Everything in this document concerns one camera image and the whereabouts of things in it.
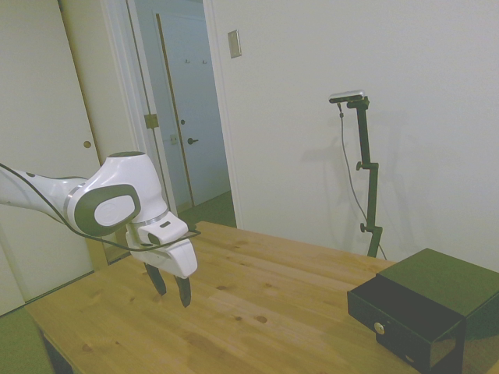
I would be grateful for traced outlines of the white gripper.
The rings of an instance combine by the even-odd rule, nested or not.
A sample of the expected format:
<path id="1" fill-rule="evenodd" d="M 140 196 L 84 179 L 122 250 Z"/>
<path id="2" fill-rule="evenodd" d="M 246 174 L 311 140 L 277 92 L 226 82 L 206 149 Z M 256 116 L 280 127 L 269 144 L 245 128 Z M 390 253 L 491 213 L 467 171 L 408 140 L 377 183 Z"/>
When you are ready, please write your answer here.
<path id="1" fill-rule="evenodd" d="M 167 293 L 160 270 L 173 274 L 179 289 L 180 301 L 187 308 L 192 298 L 188 277 L 197 269 L 193 244 L 186 237 L 187 226 L 159 224 L 134 228 L 128 224 L 126 228 L 126 241 L 133 249 L 132 256 L 145 263 L 147 275 L 157 293 L 160 296 Z"/>

